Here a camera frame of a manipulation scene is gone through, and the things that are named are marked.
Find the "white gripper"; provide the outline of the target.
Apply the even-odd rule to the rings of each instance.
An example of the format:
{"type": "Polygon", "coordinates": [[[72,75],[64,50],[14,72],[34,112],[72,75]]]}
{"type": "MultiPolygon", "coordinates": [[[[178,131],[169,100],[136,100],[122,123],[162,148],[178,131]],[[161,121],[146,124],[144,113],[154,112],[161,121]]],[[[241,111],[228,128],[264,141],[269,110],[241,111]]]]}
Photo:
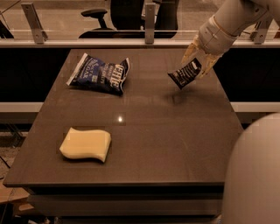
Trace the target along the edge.
{"type": "Polygon", "coordinates": [[[186,48],[181,65],[184,65],[195,53],[203,49],[206,53],[201,56],[202,67],[198,78],[209,73],[221,55],[228,51],[236,41],[236,37],[227,34],[211,16],[200,28],[199,36],[195,36],[186,48]]]}

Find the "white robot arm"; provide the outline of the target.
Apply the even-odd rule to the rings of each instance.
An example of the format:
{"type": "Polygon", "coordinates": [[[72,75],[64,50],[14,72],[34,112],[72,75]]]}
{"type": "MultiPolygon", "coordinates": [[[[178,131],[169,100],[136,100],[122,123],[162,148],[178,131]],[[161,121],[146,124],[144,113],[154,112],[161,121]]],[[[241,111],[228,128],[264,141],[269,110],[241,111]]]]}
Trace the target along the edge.
{"type": "MultiPolygon", "coordinates": [[[[200,28],[182,63],[196,56],[202,77],[248,26],[270,15],[280,20],[280,0],[226,0],[200,28]]],[[[280,224],[280,114],[253,122],[230,156],[220,224],[280,224]]]]}

